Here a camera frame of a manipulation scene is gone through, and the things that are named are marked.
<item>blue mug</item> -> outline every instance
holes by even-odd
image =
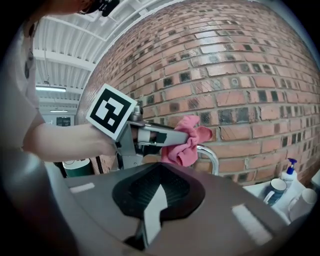
[[[270,185],[264,191],[264,200],[266,204],[273,206],[284,194],[287,189],[287,184],[279,178],[274,178],[270,181]]]

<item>mug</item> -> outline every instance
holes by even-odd
[[[289,204],[289,218],[293,222],[299,217],[308,214],[316,204],[317,193],[311,188],[306,188],[294,197]]]
[[[287,189],[287,184],[279,178],[274,178],[270,181],[270,185],[265,189],[265,198],[263,202],[273,206],[284,194]]]

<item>brick wall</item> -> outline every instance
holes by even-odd
[[[206,145],[221,175],[240,184],[270,180],[287,158],[298,160],[302,182],[319,168],[319,70],[294,30],[260,3],[187,0],[139,22],[94,70],[78,124],[104,83],[136,99],[156,123],[200,116],[213,130]],[[104,167],[112,160],[102,157]],[[194,167],[209,171],[208,161]]]

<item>person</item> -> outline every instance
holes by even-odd
[[[22,149],[46,162],[112,156],[113,140],[91,124],[69,127],[45,123],[36,95],[33,39],[42,17],[86,12],[94,0],[44,0],[16,34],[0,71],[0,148]],[[132,130],[137,138],[138,131]]]

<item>ceiling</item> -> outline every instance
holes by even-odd
[[[41,19],[33,44],[36,84],[48,81],[66,92],[37,91],[40,112],[67,110],[75,115],[92,71],[115,40],[145,16],[181,1],[120,0],[108,17],[97,11]]]

